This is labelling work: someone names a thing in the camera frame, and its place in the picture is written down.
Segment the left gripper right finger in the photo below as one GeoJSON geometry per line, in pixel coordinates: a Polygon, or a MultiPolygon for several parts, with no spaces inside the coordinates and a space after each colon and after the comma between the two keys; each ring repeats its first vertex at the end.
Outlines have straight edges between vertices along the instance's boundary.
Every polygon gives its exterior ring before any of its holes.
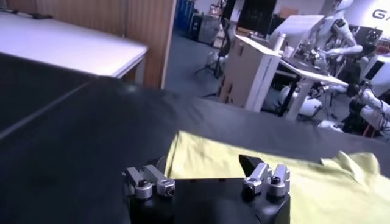
{"type": "Polygon", "coordinates": [[[263,191],[271,197],[284,197],[290,193],[290,170],[278,164],[274,170],[260,158],[238,156],[245,178],[243,191],[248,196],[260,195],[263,191]]]}

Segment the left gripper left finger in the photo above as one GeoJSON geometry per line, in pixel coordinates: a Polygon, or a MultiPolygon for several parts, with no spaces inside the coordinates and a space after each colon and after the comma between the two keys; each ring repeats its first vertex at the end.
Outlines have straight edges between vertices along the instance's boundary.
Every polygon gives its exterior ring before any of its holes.
{"type": "Polygon", "coordinates": [[[122,175],[123,198],[133,197],[137,200],[149,200],[154,195],[162,198],[173,198],[176,195],[176,182],[165,174],[166,156],[149,160],[140,169],[125,168],[122,175]]]}

